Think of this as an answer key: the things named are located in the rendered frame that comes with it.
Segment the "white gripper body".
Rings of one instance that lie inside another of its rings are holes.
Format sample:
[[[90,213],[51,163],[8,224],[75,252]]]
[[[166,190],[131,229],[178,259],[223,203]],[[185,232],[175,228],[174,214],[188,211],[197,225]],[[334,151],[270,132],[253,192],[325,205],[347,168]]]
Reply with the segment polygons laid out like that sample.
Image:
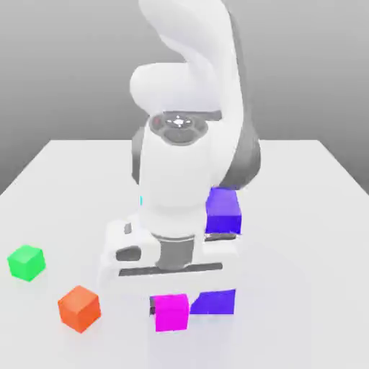
[[[237,285],[237,264],[226,260],[191,264],[172,271],[158,267],[122,268],[117,280],[126,290],[149,295],[233,290]]]

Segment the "small magenta cube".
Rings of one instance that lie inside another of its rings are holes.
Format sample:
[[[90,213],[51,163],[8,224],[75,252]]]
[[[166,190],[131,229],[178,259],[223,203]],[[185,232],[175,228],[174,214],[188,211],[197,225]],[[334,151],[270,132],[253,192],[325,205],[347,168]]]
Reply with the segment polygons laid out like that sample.
[[[154,297],[156,332],[186,330],[190,305],[186,294],[158,295]]]

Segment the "small purple cube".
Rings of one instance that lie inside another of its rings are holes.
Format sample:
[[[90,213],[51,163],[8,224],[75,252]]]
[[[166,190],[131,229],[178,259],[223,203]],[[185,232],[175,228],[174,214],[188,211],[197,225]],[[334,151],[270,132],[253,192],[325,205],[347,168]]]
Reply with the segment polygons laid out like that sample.
[[[206,201],[207,234],[240,234],[242,214],[235,190],[212,188]]]
[[[203,292],[190,306],[190,315],[233,315],[236,289]]]

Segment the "small orange cube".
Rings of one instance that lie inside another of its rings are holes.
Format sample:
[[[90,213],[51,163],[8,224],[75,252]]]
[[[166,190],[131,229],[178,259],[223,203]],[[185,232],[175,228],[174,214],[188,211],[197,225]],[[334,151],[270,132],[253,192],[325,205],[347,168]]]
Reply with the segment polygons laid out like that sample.
[[[61,321],[78,333],[83,333],[100,316],[99,296],[77,285],[58,301]]]

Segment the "small green cube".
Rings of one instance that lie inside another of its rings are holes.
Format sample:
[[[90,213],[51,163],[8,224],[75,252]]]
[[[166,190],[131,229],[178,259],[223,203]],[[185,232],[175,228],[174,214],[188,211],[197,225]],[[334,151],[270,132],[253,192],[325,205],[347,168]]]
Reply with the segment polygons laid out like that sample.
[[[32,281],[46,266],[42,249],[22,245],[7,257],[10,273],[13,277]]]

